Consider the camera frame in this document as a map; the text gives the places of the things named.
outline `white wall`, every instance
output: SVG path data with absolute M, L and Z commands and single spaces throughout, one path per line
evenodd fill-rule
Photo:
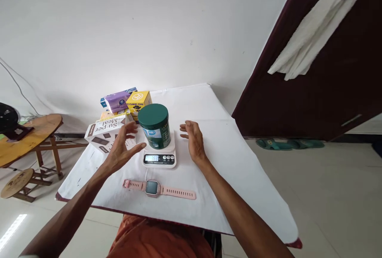
M 212 83 L 232 113 L 285 1 L 0 0 L 0 56 L 39 113 L 67 114 L 66 131 L 133 86 Z M 0 86 L 0 102 L 33 113 L 1 66 Z

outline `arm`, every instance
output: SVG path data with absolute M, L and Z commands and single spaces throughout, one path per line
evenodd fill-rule
M 125 141 L 137 133 L 135 122 L 124 125 L 104 163 L 97 169 L 81 190 L 40 230 L 21 255 L 37 255 L 39 258 L 59 257 L 79 228 L 97 193 L 114 172 L 119 170 L 145 143 L 127 150 Z
M 273 230 L 236 193 L 211 164 L 204 151 L 203 135 L 196 122 L 180 125 L 189 139 L 192 160 L 204 174 L 240 245 L 248 257 L 293 257 Z

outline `pink smartwatch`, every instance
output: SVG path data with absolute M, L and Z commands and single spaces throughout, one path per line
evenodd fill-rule
M 144 191 L 150 197 L 156 197 L 159 194 L 163 194 L 187 199 L 196 199 L 196 193 L 193 191 L 182 190 L 179 188 L 169 188 L 160 185 L 159 182 L 155 180 L 148 180 L 147 182 L 125 180 L 123 182 L 123 187 L 133 190 Z

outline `black fan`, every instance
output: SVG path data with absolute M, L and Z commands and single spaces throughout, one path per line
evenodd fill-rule
M 0 133 L 9 138 L 8 142 L 20 141 L 34 127 L 24 127 L 18 124 L 19 113 L 6 104 L 0 103 Z

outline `tiled floor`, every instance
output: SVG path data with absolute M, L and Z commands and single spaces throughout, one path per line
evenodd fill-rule
M 382 159 L 371 145 L 278 152 L 247 143 L 296 221 L 295 257 L 382 256 Z M 227 257 L 247 257 L 234 237 L 222 239 Z
M 382 159 L 367 144 L 328 143 L 323 149 L 277 152 L 247 141 L 264 170 L 288 203 L 297 223 L 303 249 L 296 257 L 380 257 L 382 244 Z M 82 149 L 60 150 L 68 174 Z M 51 153 L 44 161 L 53 165 Z M 33 154 L 13 167 L 25 169 Z M 0 169 L 0 189 L 15 175 Z M 0 239 L 20 215 L 20 227 L 1 247 L 0 258 L 17 257 L 34 235 L 64 205 L 54 196 L 62 183 L 56 177 L 49 187 L 32 194 L 33 203 L 0 199 Z M 122 215 L 90 209 L 61 257 L 105 257 L 115 238 Z M 225 258 L 246 257 L 233 236 L 222 236 Z

